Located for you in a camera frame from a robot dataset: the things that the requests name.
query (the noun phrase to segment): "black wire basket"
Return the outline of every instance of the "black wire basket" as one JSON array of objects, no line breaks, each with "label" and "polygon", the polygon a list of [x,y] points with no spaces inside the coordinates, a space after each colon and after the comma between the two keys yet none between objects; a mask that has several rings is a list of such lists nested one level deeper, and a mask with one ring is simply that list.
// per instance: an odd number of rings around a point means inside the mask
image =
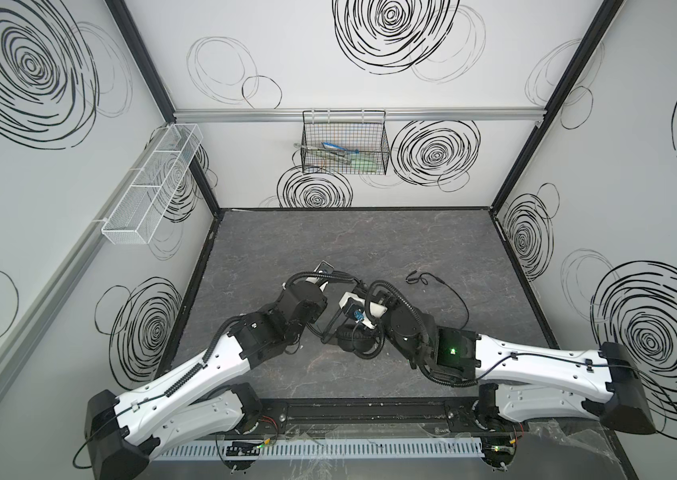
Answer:
[{"label": "black wire basket", "polygon": [[305,174],[385,175],[389,139],[383,110],[304,110],[301,165]]}]

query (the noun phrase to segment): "green object in basket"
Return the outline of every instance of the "green object in basket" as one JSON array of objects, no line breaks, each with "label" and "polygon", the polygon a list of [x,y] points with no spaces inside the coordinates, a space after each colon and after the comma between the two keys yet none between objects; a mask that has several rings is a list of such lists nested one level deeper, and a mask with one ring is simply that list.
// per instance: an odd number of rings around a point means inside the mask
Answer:
[{"label": "green object in basket", "polygon": [[349,154],[351,167],[353,170],[361,172],[374,172],[378,170],[378,163],[371,155]]}]

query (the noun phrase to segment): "white wall panel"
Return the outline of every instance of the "white wall panel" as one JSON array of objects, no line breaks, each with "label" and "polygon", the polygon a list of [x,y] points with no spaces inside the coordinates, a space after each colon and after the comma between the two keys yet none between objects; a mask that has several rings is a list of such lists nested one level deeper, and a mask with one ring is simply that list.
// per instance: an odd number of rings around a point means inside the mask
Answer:
[{"label": "white wall panel", "polygon": [[161,123],[103,2],[0,0],[0,347]]},{"label": "white wall panel", "polygon": [[[391,156],[400,160],[390,161],[386,175],[325,173],[317,176],[300,175],[292,170],[301,165],[301,157],[293,148],[294,142],[301,141],[301,124],[218,123],[202,124],[201,128],[209,167],[218,179],[216,197],[223,207],[487,206],[496,196],[534,123],[527,120],[423,122],[413,134],[426,137],[426,131],[432,131],[428,141],[422,142],[429,150],[403,147],[401,152],[404,134],[399,138],[397,134],[405,126],[404,122],[387,122]],[[453,130],[453,133],[446,136],[442,129]],[[479,132],[478,140],[474,131]],[[470,166],[465,158],[468,154],[454,153],[455,143],[451,142],[454,138],[463,139],[469,147],[478,149]],[[443,152],[439,159],[433,158],[438,155],[435,150]],[[395,165],[401,175],[395,173]],[[439,178],[443,172],[462,167],[462,174],[460,170],[453,171],[447,178]]]},{"label": "white wall panel", "polygon": [[[677,2],[626,2],[603,42],[499,219],[560,345],[620,342],[677,402]],[[676,439],[619,437],[640,478],[677,478]]]},{"label": "white wall panel", "polygon": [[[179,109],[249,108],[242,83],[254,75],[277,83],[286,108],[531,105],[525,81],[536,64],[581,38],[599,4],[180,0],[168,8],[159,0],[128,2]],[[368,13],[375,8],[378,15]],[[544,81],[556,83],[574,51],[564,49]],[[248,82],[252,106],[275,106],[279,92],[269,80],[261,78],[255,94]]]}]

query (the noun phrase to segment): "clear plastic sheet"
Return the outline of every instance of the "clear plastic sheet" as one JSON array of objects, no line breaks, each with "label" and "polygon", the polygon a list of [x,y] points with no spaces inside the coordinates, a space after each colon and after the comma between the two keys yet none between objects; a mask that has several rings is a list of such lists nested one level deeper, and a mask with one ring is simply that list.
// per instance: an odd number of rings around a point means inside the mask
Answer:
[{"label": "clear plastic sheet", "polygon": [[619,463],[618,457],[615,456],[605,438],[602,427],[591,428],[592,425],[589,424],[590,428],[581,428],[581,424],[575,423],[563,428],[555,419],[550,419],[544,422],[528,422],[528,433],[550,438],[560,445],[583,448]]}]

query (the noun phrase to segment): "black frame edge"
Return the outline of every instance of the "black frame edge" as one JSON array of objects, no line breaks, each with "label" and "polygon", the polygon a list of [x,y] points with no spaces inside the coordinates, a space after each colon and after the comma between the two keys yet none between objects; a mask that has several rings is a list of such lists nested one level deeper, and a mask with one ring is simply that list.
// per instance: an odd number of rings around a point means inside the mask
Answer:
[{"label": "black frame edge", "polygon": [[624,475],[626,475],[626,479],[639,480],[637,471],[634,470],[634,466],[631,465],[629,456],[626,455],[626,450],[624,450],[623,446],[621,445],[621,441],[615,434],[615,430],[605,427],[602,428],[605,431],[605,439],[608,441],[608,444],[615,454],[615,457],[619,460],[619,462],[621,462],[621,470],[623,471]]},{"label": "black frame edge", "polygon": [[128,49],[133,56],[133,61],[141,71],[141,76],[144,78],[144,82],[146,82],[146,87],[152,92],[152,97],[157,104],[157,108],[160,109],[162,117],[166,122],[174,123],[176,121],[176,110],[173,108],[173,103],[170,101],[170,96],[165,89],[165,85],[162,84],[160,76],[157,74],[152,57],[146,51],[146,45],[143,38],[141,38],[141,33],[139,33],[139,29],[136,27],[136,23],[133,21],[130,10],[125,5],[125,0],[105,0],[105,2],[112,13],[114,22],[120,29],[122,37],[125,39],[125,43],[128,45]]},{"label": "black frame edge", "polygon": [[192,306],[194,306],[194,302],[197,299],[199,286],[202,283],[202,276],[205,275],[205,268],[208,266],[208,259],[213,250],[213,244],[216,242],[218,225],[220,223],[220,218],[215,218],[213,220],[213,225],[210,227],[208,236],[205,238],[205,244],[202,245],[197,264],[195,264],[195,269],[192,272],[190,284],[186,287],[186,294],[184,295],[184,300],[181,302],[179,315],[176,317],[176,322],[173,323],[173,327],[170,330],[170,336],[165,344],[165,349],[162,351],[160,364],[157,365],[157,371],[154,378],[165,375],[172,369],[173,360],[176,358],[176,353],[179,351],[181,337],[186,328],[186,323],[190,319],[190,313],[192,313]]},{"label": "black frame edge", "polygon": [[[152,62],[149,51],[146,50],[146,44],[144,44],[141,33],[139,33],[139,29],[136,27],[136,22],[133,20],[128,6],[125,5],[125,0],[105,0],[105,2],[106,6],[109,7],[112,18],[114,18],[114,22],[117,24],[117,28],[120,29],[120,33],[125,39],[125,43],[128,45],[133,61],[139,68],[144,82],[146,82],[146,87],[151,92],[152,98],[162,114],[162,118],[169,124],[175,123],[176,109],[173,107],[173,102],[170,100],[168,91],[160,79],[160,74],[157,73],[157,68],[154,66],[154,62]],[[220,218],[222,212],[218,206],[218,200],[213,194],[205,172],[202,171],[202,168],[194,159],[190,162],[190,171],[211,213],[213,216]]]},{"label": "black frame edge", "polygon": [[559,350],[559,343],[554,337],[554,333],[552,332],[552,328],[549,326],[549,322],[546,321],[546,316],[543,314],[543,310],[541,310],[541,305],[538,303],[538,299],[535,298],[533,289],[530,288],[530,282],[525,277],[523,269],[519,265],[519,260],[517,260],[517,255],[514,253],[514,249],[511,245],[509,245],[509,242],[506,241],[506,235],[503,232],[503,227],[501,224],[499,224],[495,212],[490,213],[490,220],[493,221],[493,226],[496,227],[496,235],[498,235],[498,237],[501,239],[501,244],[503,245],[503,249],[506,250],[506,255],[509,257],[509,262],[511,262],[512,267],[514,267],[514,273],[517,275],[519,284],[523,287],[525,298],[527,298],[528,303],[530,303],[530,308],[535,314],[535,319],[538,320],[538,324],[541,326],[541,332],[543,333],[544,338],[546,338],[546,343],[549,345],[550,349]]},{"label": "black frame edge", "polygon": [[541,144],[541,140],[545,137],[546,132],[551,128],[557,113],[563,107],[570,91],[573,90],[575,82],[578,81],[578,77],[583,72],[586,64],[589,63],[589,59],[592,58],[594,50],[597,49],[600,40],[602,40],[602,36],[608,30],[608,27],[621,9],[623,3],[624,0],[603,0],[602,5],[599,6],[599,10],[595,14],[592,23],[589,25],[589,29],[586,31],[586,34],[584,34],[578,49],[575,50],[573,58],[571,58],[568,67],[565,69],[565,73],[554,89],[554,93],[552,93],[552,96],[549,98],[549,102],[546,104],[546,115],[544,115],[543,122],[538,128],[535,128],[530,133],[530,136],[525,141],[525,145],[519,152],[512,169],[509,171],[509,174],[506,175],[503,185],[501,185],[501,188],[498,190],[496,199],[493,200],[493,210],[500,210],[506,203],[506,199],[509,198],[512,189],[519,178],[522,177],[525,167],[530,162],[530,159],[533,158],[535,150]]},{"label": "black frame edge", "polygon": [[349,206],[347,208],[225,208],[237,212],[344,212],[344,211],[418,211],[418,210],[490,210],[489,206]]}]

